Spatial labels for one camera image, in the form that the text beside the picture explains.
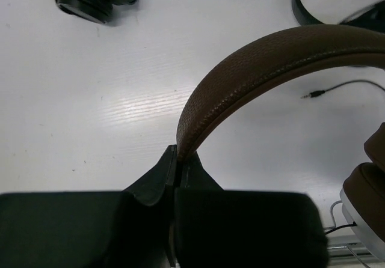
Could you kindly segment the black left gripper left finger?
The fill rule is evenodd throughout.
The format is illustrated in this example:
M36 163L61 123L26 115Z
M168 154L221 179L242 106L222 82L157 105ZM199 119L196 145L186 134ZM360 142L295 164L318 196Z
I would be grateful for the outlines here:
M1 195L2 267L173 267L176 148L124 190Z

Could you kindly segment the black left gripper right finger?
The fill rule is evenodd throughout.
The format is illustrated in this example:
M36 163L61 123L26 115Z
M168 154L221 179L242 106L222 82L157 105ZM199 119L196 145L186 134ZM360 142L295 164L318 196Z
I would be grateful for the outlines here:
M327 267L319 211L303 193L224 190L198 155L174 192L181 267Z

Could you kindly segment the brown leather headphones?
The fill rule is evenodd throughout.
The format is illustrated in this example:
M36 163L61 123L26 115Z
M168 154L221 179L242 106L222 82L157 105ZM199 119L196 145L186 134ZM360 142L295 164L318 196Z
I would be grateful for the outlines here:
M312 72L384 67L384 34L345 25L290 28L229 55L198 84L177 126L177 158L190 158L227 117L263 93ZM384 127L365 142L369 157L344 181L342 212L371 254L384 258Z

